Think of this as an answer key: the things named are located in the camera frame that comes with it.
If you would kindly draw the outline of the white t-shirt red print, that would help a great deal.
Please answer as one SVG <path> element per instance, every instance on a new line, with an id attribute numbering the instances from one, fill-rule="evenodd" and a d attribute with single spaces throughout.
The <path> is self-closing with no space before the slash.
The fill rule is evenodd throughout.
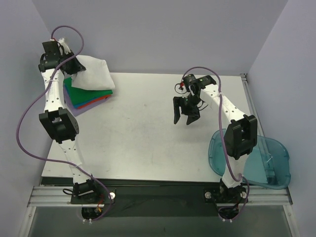
<path id="1" fill-rule="evenodd" d="M 78 55 L 77 59 L 86 70 L 71 76 L 72 87 L 83 90 L 115 89 L 106 60 L 87 55 Z"/>

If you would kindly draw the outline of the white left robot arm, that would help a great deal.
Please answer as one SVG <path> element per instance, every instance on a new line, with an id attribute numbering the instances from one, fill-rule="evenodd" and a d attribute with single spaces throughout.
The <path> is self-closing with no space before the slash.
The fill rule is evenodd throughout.
<path id="1" fill-rule="evenodd" d="M 40 58 L 39 71 L 45 85 L 45 108 L 39 120 L 48 133 L 62 149 L 73 175 L 73 197 L 83 197 L 88 203 L 95 203 L 100 191 L 91 178 L 90 171 L 83 172 L 85 163 L 76 142 L 79 125 L 72 113 L 65 107 L 65 74 L 76 74 L 86 68 L 74 56 L 66 43 L 54 39 L 43 42 L 44 54 Z"/>

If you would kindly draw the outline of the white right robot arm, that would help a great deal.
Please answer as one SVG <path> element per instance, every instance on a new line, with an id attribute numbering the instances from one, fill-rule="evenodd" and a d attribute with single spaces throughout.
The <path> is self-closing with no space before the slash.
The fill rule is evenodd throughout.
<path id="1" fill-rule="evenodd" d="M 239 110 L 221 91 L 221 83 L 216 82 L 211 76 L 196 78 L 189 74 L 183 77 L 179 85 L 188 95 L 173 98 L 174 123 L 179 121 L 181 115 L 187 116 L 187 125 L 198 120 L 200 102 L 217 109 L 218 120 L 226 118 L 228 121 L 226 129 L 219 122 L 226 161 L 221 179 L 224 186 L 219 189 L 219 197 L 223 201 L 231 201 L 237 195 L 236 188 L 241 186 L 245 163 L 257 145 L 257 118 Z"/>

